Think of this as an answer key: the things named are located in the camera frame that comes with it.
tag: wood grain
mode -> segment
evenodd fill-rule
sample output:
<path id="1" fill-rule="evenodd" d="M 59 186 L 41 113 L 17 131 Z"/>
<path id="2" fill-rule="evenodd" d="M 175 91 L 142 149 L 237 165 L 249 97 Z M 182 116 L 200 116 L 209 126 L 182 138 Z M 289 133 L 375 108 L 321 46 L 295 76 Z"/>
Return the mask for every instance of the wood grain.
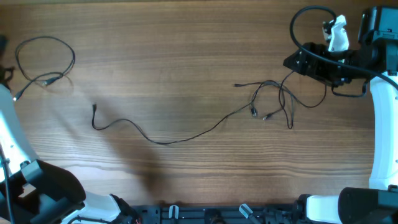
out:
<path id="1" fill-rule="evenodd" d="M 208 129 L 255 90 L 234 83 L 281 80 L 289 72 L 283 59 L 297 49 L 289 22 L 311 4 L 344 14 L 355 48 L 361 11 L 375 3 L 1 6 L 0 28 L 10 38 L 2 63 L 16 65 L 16 45 L 38 35 L 59 37 L 75 49 L 69 80 L 47 89 L 32 86 L 15 107 L 40 157 L 72 171 L 86 190 L 116 194 L 134 205 L 293 202 L 300 194 L 338 194 L 344 187 L 368 186 L 374 153 L 370 94 L 347 99 L 328 92 L 318 108 L 298 106 L 293 130 L 283 114 L 264 122 L 244 110 L 211 133 L 171 146 L 147 142 L 128 124 L 91 128 L 91 104 L 97 102 L 97 125 L 130 118 L 158 141 Z M 326 20 L 320 12 L 303 15 L 298 39 L 322 43 Z M 29 75 L 38 75 L 61 71 L 70 57 L 62 45 L 38 40 L 21 52 L 21 63 Z M 17 70 L 14 93 L 26 83 Z M 308 104 L 322 97 L 322 85 L 307 77 L 293 75 L 286 85 Z M 359 91 L 359 85 L 342 91 Z M 277 109 L 277 91 L 262 90 L 257 104 L 260 115 Z"/>

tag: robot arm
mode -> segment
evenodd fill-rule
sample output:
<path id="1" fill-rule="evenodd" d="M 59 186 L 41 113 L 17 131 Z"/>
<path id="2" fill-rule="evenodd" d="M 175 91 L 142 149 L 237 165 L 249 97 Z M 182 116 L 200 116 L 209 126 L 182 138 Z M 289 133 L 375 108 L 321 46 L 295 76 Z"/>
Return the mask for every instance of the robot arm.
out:
<path id="1" fill-rule="evenodd" d="M 25 137 L 14 109 L 11 93 L 4 85 L 0 85 L 0 143 L 6 159 L 9 159 L 11 175 L 19 172 L 21 166 L 39 159 Z"/>
<path id="2" fill-rule="evenodd" d="M 348 39 L 342 35 L 334 36 L 338 41 L 333 41 L 335 38 L 326 35 L 325 39 L 331 40 L 329 48 L 314 43 L 306 43 L 304 47 L 327 59 L 381 73 L 398 83 L 398 24 L 391 22 L 393 18 L 398 18 L 397 8 L 379 6 L 364 11 L 359 32 L 360 50 L 347 50 Z M 331 28 L 332 31 L 338 28 L 334 32 L 345 34 L 341 24 L 345 24 L 345 20 L 337 22 Z M 367 82 L 371 79 L 370 90 L 374 103 L 375 153 L 369 189 L 345 188 L 336 196 L 301 197 L 296 203 L 302 205 L 302 215 L 307 220 L 326 223 L 379 223 L 381 220 L 391 222 L 391 217 L 398 211 L 398 205 L 391 203 L 396 202 L 398 196 L 397 89 L 379 77 L 367 77 L 357 71 L 325 63 L 301 51 L 288 57 L 284 65 L 331 86 L 332 91 L 350 83 L 354 78 L 365 78 L 362 94 L 350 97 L 363 96 Z"/>

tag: metal screw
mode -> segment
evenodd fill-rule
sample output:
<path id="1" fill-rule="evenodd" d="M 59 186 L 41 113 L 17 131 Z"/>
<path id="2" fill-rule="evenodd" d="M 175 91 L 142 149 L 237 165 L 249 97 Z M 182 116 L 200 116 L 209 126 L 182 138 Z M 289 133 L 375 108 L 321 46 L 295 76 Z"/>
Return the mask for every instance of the metal screw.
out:
<path id="1" fill-rule="evenodd" d="M 29 164 L 30 164 L 29 161 L 24 161 L 24 162 L 21 162 L 21 164 L 19 164 L 19 167 L 22 169 L 22 168 L 24 168 L 25 166 L 28 166 Z"/>

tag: cable plug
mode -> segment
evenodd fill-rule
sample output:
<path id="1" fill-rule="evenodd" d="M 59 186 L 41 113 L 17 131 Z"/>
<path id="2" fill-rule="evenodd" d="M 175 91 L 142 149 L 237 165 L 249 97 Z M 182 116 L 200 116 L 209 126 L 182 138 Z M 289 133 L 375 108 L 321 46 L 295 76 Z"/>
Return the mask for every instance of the cable plug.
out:
<path id="1" fill-rule="evenodd" d="M 14 101 L 19 100 L 19 98 L 22 96 L 23 93 L 24 93 L 24 91 L 19 91 L 19 92 L 17 92 L 17 94 L 15 94 L 13 100 L 14 100 Z"/>
<path id="2" fill-rule="evenodd" d="M 269 114 L 265 115 L 265 116 L 263 117 L 263 120 L 268 120 L 269 118 L 272 117 L 272 115 L 274 115 L 274 114 L 273 114 L 273 113 L 269 113 Z"/>
<path id="3" fill-rule="evenodd" d="M 43 85 L 49 86 L 49 85 L 53 84 L 55 81 L 57 81 L 58 79 L 60 79 L 60 77 L 49 78 L 48 80 L 45 80 L 43 82 Z"/>
<path id="4" fill-rule="evenodd" d="M 252 107 L 250 110 L 251 110 L 251 116 L 253 116 L 253 118 L 257 118 L 257 109 Z"/>
<path id="5" fill-rule="evenodd" d="M 97 104 L 93 104 L 93 113 L 95 113 L 95 111 L 97 110 Z"/>

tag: black cable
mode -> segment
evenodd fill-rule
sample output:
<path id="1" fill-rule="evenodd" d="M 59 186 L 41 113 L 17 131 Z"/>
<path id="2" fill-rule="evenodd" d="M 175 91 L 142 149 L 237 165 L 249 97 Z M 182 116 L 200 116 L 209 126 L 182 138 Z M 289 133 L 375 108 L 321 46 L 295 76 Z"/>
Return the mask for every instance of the black cable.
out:
<path id="1" fill-rule="evenodd" d="M 334 60 L 330 60 L 330 59 L 327 59 L 327 58 L 322 57 L 322 56 L 320 56 L 320 55 L 317 55 L 317 54 L 315 54 L 315 53 L 313 53 L 313 52 L 307 50 L 306 48 L 304 48 L 304 46 L 303 46 L 302 44 L 300 44 L 300 43 L 297 41 L 296 37 L 294 36 L 294 32 L 293 32 L 294 22 L 296 21 L 296 19 L 297 19 L 301 14 L 303 14 L 303 13 L 306 12 L 306 11 L 312 10 L 312 9 L 319 9 L 319 10 L 322 10 L 322 11 L 329 12 L 329 13 L 333 16 L 333 22 L 331 22 L 331 25 L 334 25 L 334 23 L 336 22 L 336 14 L 335 14 L 335 12 L 333 12 L 331 9 L 329 9 L 329 8 L 327 8 L 327 7 L 324 7 L 324 6 L 307 6 L 307 7 L 303 8 L 303 9 L 299 10 L 299 11 L 294 15 L 294 17 L 292 18 L 292 21 L 290 22 L 289 31 L 290 31 L 290 38 L 293 40 L 293 43 L 294 43 L 300 50 L 302 50 L 302 51 L 304 51 L 305 53 L 311 55 L 312 57 L 315 57 L 315 58 L 317 58 L 317 59 L 319 59 L 319 60 L 322 60 L 322 61 L 324 61 L 324 62 L 326 62 L 326 63 L 330 63 L 330 64 L 332 64 L 332 65 L 337 65 L 337 66 L 340 66 L 341 68 L 347 68 L 347 69 L 357 70 L 357 71 L 359 71 L 359 72 L 368 74 L 368 75 L 369 75 L 368 77 L 367 77 L 366 75 L 364 75 L 364 78 L 367 79 L 367 80 L 370 80 L 370 79 L 372 79 L 372 78 L 374 78 L 374 77 L 379 77 L 379 78 L 383 79 L 384 81 L 390 83 L 396 90 L 398 90 L 398 84 L 397 84 L 396 82 L 394 82 L 393 80 L 391 80 L 389 77 L 385 76 L 385 75 L 379 74 L 379 73 L 377 73 L 377 72 L 374 72 L 374 71 L 371 71 L 371 70 L 368 70 L 368 69 L 365 69 L 365 68 L 355 67 L 355 66 L 352 66 L 352 65 L 346 65 L 346 64 L 344 64 L 344 63 L 336 62 L 336 61 L 334 61 Z"/>
<path id="2" fill-rule="evenodd" d="M 268 80 L 268 81 L 264 81 L 264 82 L 262 82 L 262 83 L 261 83 L 261 82 L 254 82 L 254 83 L 247 83 L 247 84 L 235 84 L 235 86 L 236 86 L 236 87 L 242 87 L 242 86 L 257 85 L 257 84 L 260 84 L 260 85 L 261 85 L 261 84 L 262 84 L 262 86 L 261 86 L 260 88 L 265 87 L 265 86 L 269 86 L 269 85 L 275 86 L 275 87 L 277 87 L 278 89 L 282 88 L 282 89 L 281 89 L 281 92 L 279 93 L 279 104 L 280 104 L 280 108 L 277 109 L 277 110 L 275 110 L 275 111 L 272 112 L 272 113 L 269 113 L 269 114 L 265 115 L 265 116 L 264 116 L 264 120 L 269 119 L 272 115 L 274 115 L 274 114 L 276 114 L 276 113 L 278 113 L 278 112 L 280 112 L 280 111 L 283 111 L 283 112 L 285 113 L 285 116 L 286 116 L 287 127 L 288 127 L 289 129 L 292 129 L 292 128 L 293 128 L 293 123 L 294 123 L 294 104 L 293 104 L 293 100 L 296 101 L 298 104 L 300 104 L 300 105 L 306 107 L 306 108 L 315 108 L 315 107 L 319 106 L 319 105 L 325 100 L 325 98 L 326 98 L 326 93 L 327 93 L 327 86 L 325 85 L 325 90 L 324 90 L 322 99 L 321 99 L 317 104 L 315 104 L 315 105 L 306 105 L 305 103 L 303 103 L 302 101 L 300 101 L 300 100 L 299 100 L 299 99 L 298 99 L 298 98 L 297 98 L 285 85 L 283 85 L 284 82 L 286 81 L 286 79 L 287 79 L 292 73 L 293 73 L 293 72 L 290 72 L 290 73 L 283 79 L 282 83 L 277 83 L 277 82 L 275 82 L 275 81 Z M 254 97 L 252 97 L 252 102 L 251 102 L 251 106 L 252 106 L 253 108 L 255 108 L 255 107 L 254 107 L 254 100 L 253 100 L 253 99 L 255 99 L 255 96 L 257 96 L 258 90 L 259 90 L 259 89 L 257 89 L 257 90 L 253 93 L 253 96 L 254 96 Z M 284 92 L 288 93 L 288 94 L 290 95 L 290 97 L 291 97 L 291 103 L 292 103 L 292 106 L 291 106 L 291 107 L 292 107 L 292 112 L 291 112 L 291 115 L 290 115 L 290 120 L 291 120 L 291 122 L 289 122 L 289 116 L 288 116 L 288 114 L 287 114 L 287 111 L 285 110 L 285 105 L 284 105 L 285 96 L 284 96 Z"/>
<path id="3" fill-rule="evenodd" d="M 337 93 L 337 92 L 335 92 L 335 87 L 334 86 L 331 87 L 331 92 L 335 96 L 343 96 L 343 97 L 350 97 L 350 98 L 360 98 L 360 97 L 364 97 L 366 95 L 366 90 L 368 89 L 368 83 L 369 83 L 369 80 L 365 80 L 365 82 L 362 84 L 362 93 L 359 94 L 359 95 L 347 95 L 347 94 Z"/>
<path id="4" fill-rule="evenodd" d="M 160 144 L 160 145 L 166 146 L 166 145 L 169 145 L 169 144 L 174 144 L 174 143 L 189 141 L 189 140 L 192 140 L 192 139 L 194 139 L 194 138 L 197 138 L 197 137 L 199 137 L 199 136 L 201 136 L 201 135 L 203 135 L 203 134 L 206 134 L 206 133 L 212 131 L 213 129 L 215 129 L 221 122 L 223 122 L 225 119 L 229 118 L 231 115 L 234 115 L 234 114 L 238 113 L 239 111 L 245 109 L 246 107 L 248 107 L 248 106 L 250 106 L 250 105 L 251 105 L 251 102 L 248 103 L 248 104 L 246 104 L 246 105 L 244 105 L 244 106 L 242 106 L 241 108 L 237 109 L 236 111 L 227 114 L 223 119 L 221 119 L 219 122 L 217 122 L 212 128 L 210 128 L 210 129 L 208 129 L 208 130 L 206 130 L 206 131 L 204 131 L 204 132 L 202 132 L 202 133 L 200 133 L 200 134 L 197 134 L 197 135 L 192 136 L 192 137 L 187 138 L 187 139 L 177 140 L 177 141 L 169 141 L 169 142 L 158 142 L 158 141 L 154 141 L 154 140 L 148 138 L 148 136 L 143 132 L 143 130 L 142 130 L 136 123 L 134 123 L 133 121 L 131 121 L 131 120 L 129 120 L 129 119 L 126 119 L 126 118 L 117 119 L 116 121 L 113 121 L 113 122 L 110 123 L 109 125 L 107 125 L 107 126 L 105 126 L 105 127 L 102 127 L 102 128 L 99 128 L 99 127 L 95 126 L 95 124 L 94 124 L 95 112 L 96 112 L 96 110 L 97 110 L 97 105 L 96 105 L 96 104 L 93 105 L 93 119 L 91 120 L 91 125 L 92 125 L 92 127 L 93 127 L 95 130 L 101 131 L 101 130 L 107 129 L 108 127 L 110 127 L 110 126 L 112 126 L 112 125 L 114 125 L 115 123 L 118 123 L 118 122 L 120 122 L 120 121 L 127 121 L 127 122 L 130 122 L 132 125 L 134 125 L 134 127 L 137 128 L 137 130 L 141 133 L 141 135 L 142 135 L 146 140 L 148 140 L 148 141 L 150 141 L 150 142 L 152 142 L 152 143 L 155 143 L 155 144 Z"/>
<path id="5" fill-rule="evenodd" d="M 0 145 L 0 159 L 1 159 L 2 170 L 4 172 L 4 182 L 6 183 L 6 201 L 7 201 L 8 215 L 9 215 L 10 223 L 15 224 L 14 209 L 12 207 L 12 195 L 11 195 L 9 174 L 8 174 L 8 169 L 9 169 L 8 162 L 9 161 L 6 159 L 1 145 Z"/>
<path id="6" fill-rule="evenodd" d="M 48 73 L 39 75 L 39 76 L 37 76 L 37 77 L 35 77 L 35 78 L 29 77 L 29 76 L 26 74 L 25 70 L 22 68 L 22 65 L 21 65 L 21 63 L 20 63 L 20 61 L 19 61 L 19 52 L 20 52 L 20 51 L 22 50 L 22 48 L 23 48 L 25 45 L 27 45 L 29 42 L 32 42 L 33 40 L 37 40 L 37 39 L 52 39 L 52 40 L 56 40 L 56 41 L 58 41 L 58 42 L 61 42 L 63 45 L 67 46 L 67 47 L 70 49 L 71 53 L 72 53 L 72 60 L 70 61 L 69 66 L 67 67 L 67 69 L 65 69 L 63 72 L 48 72 Z M 19 92 L 15 95 L 14 101 L 17 101 L 17 100 L 22 96 L 22 94 L 24 94 L 24 91 L 25 91 L 33 82 L 36 82 L 36 81 L 43 81 L 43 82 L 42 82 L 43 85 L 49 86 L 49 85 L 53 84 L 55 81 L 57 81 L 57 80 L 61 79 L 62 77 L 64 77 L 66 74 L 68 74 L 68 73 L 70 72 L 70 70 L 73 68 L 73 65 L 74 65 L 75 62 L 76 62 L 76 55 L 75 55 L 75 51 L 72 49 L 72 47 L 69 46 L 66 42 L 64 42 L 64 41 L 62 41 L 62 40 L 60 40 L 60 39 L 58 39 L 58 38 L 56 38 L 56 37 L 51 37 L 51 36 L 40 36 L 40 37 L 34 37 L 34 38 L 31 38 L 31 39 L 28 39 L 28 40 L 25 40 L 25 41 L 21 42 L 21 43 L 16 47 L 16 49 L 15 49 L 15 59 L 16 59 L 16 61 L 17 61 L 17 65 L 18 65 L 19 70 L 21 71 L 21 73 L 23 74 L 23 76 L 29 81 L 29 83 L 28 83 L 21 91 L 19 91 Z M 48 79 L 39 79 L 39 78 L 42 78 L 42 77 L 47 76 L 47 75 L 57 75 L 57 76 L 56 76 L 56 77 L 52 77 L 52 78 L 48 78 Z"/>
<path id="7" fill-rule="evenodd" d="M 250 101 L 248 104 L 246 104 L 246 105 L 240 107 L 239 109 L 237 109 L 237 110 L 235 110 L 235 111 L 233 111 L 233 112 L 227 114 L 226 116 L 224 116 L 224 118 L 222 118 L 219 122 L 217 122 L 212 128 L 210 128 L 210 129 L 208 129 L 208 130 L 206 130 L 206 131 L 204 131 L 204 132 L 202 132 L 202 133 L 200 133 L 200 134 L 197 134 L 197 135 L 195 135 L 195 136 L 192 136 L 192 137 L 190 137 L 190 138 L 187 138 L 187 139 L 176 140 L 176 141 L 169 141 L 169 142 L 158 142 L 158 141 L 152 140 L 152 139 L 150 139 L 150 138 L 144 133 L 144 131 L 141 129 L 140 126 L 138 126 L 138 124 L 136 124 L 135 122 L 133 122 L 133 121 L 131 121 L 131 120 L 129 120 L 129 119 L 126 119 L 126 118 L 117 119 L 117 120 L 111 122 L 110 124 L 108 124 L 108 125 L 105 126 L 105 127 L 97 127 L 97 126 L 95 125 L 95 113 L 96 113 L 96 110 L 97 110 L 97 105 L 96 105 L 96 104 L 93 104 L 93 117 L 92 117 L 92 119 L 91 119 L 91 125 L 92 125 L 92 127 L 93 127 L 95 130 L 97 130 L 97 131 L 102 131 L 102 130 L 107 129 L 107 128 L 109 128 L 110 126 L 112 126 L 112 125 L 114 125 L 114 124 L 116 124 L 116 123 L 118 123 L 118 122 L 120 122 L 120 121 L 127 121 L 127 122 L 131 123 L 131 124 L 140 132 L 140 134 L 141 134 L 146 140 L 148 140 L 149 142 L 152 142 L 152 143 L 154 143 L 154 144 L 160 144 L 160 145 L 166 146 L 166 145 L 169 145 L 169 144 L 174 144 L 174 143 L 179 143 L 179 142 L 185 142 L 185 141 L 189 141 L 189 140 L 195 139 L 195 138 L 197 138 L 197 137 L 199 137 L 199 136 L 201 136 L 201 135 L 203 135 L 203 134 L 206 134 L 206 133 L 208 133 L 208 132 L 214 130 L 214 129 L 215 129 L 221 122 L 223 122 L 225 119 L 227 119 L 227 118 L 229 118 L 230 116 L 232 116 L 232 115 L 234 115 L 234 114 L 240 112 L 241 110 L 245 109 L 246 107 L 248 107 L 248 106 L 253 106 L 253 107 L 254 107 L 254 101 L 256 100 L 258 91 L 259 91 L 261 88 L 265 87 L 265 86 L 275 86 L 275 87 L 279 88 L 279 104 L 280 104 L 281 108 L 280 108 L 280 109 L 277 109 L 276 111 L 274 111 L 274 112 L 272 112 L 272 113 L 267 114 L 267 115 L 264 117 L 264 119 L 268 119 L 268 118 L 270 118 L 273 114 L 276 114 L 276 113 L 278 113 L 278 112 L 280 112 L 280 111 L 284 111 L 284 113 L 285 113 L 285 115 L 286 115 L 286 119 L 287 119 L 287 127 L 288 127 L 289 129 L 292 129 L 292 128 L 293 128 L 293 117 L 294 117 L 294 100 L 295 100 L 296 102 L 298 102 L 299 104 L 303 105 L 303 106 L 306 107 L 306 108 L 314 108 L 314 107 L 316 107 L 316 106 L 319 106 L 319 105 L 323 102 L 323 100 L 325 99 L 325 97 L 326 97 L 326 86 L 325 86 L 325 94 L 323 95 L 323 98 L 321 99 L 321 101 L 320 101 L 319 103 L 317 103 L 317 104 L 314 105 L 314 106 L 308 106 L 308 105 L 302 103 L 302 102 L 301 102 L 301 101 L 300 101 L 300 100 L 299 100 L 287 87 L 283 86 L 283 83 L 286 81 L 286 79 L 287 79 L 292 73 L 293 73 L 293 72 L 290 72 L 290 73 L 283 79 L 282 83 L 280 83 L 280 84 L 277 83 L 277 82 L 275 82 L 275 81 L 272 81 L 272 80 L 267 80 L 267 81 L 264 81 L 264 82 L 247 83 L 247 84 L 235 84 L 235 85 L 234 85 L 235 87 L 242 87 L 242 86 L 256 85 L 256 84 L 259 84 L 259 86 L 258 86 L 257 90 L 255 90 L 255 92 L 253 93 L 253 96 L 252 96 L 252 98 L 251 98 L 251 101 Z M 291 125 L 289 125 L 289 117 L 288 117 L 287 112 L 286 112 L 286 109 L 285 109 L 285 103 L 284 103 L 284 102 L 285 102 L 285 96 L 284 96 L 284 92 L 288 93 L 288 94 L 290 95 L 290 97 L 291 97 L 291 102 L 292 102 L 292 106 L 291 106 L 291 107 L 292 107 L 292 112 L 291 112 L 291 121 L 292 121 L 292 122 L 291 122 Z"/>
<path id="8" fill-rule="evenodd" d="M 68 224 L 72 224 L 74 221 L 86 221 L 86 222 L 96 222 L 96 223 L 105 223 L 105 224 L 111 224 L 111 222 L 102 220 L 102 219 L 95 219 L 95 218 L 85 218 L 85 217 L 80 217 L 76 216 L 75 218 L 72 218 L 69 220 Z"/>

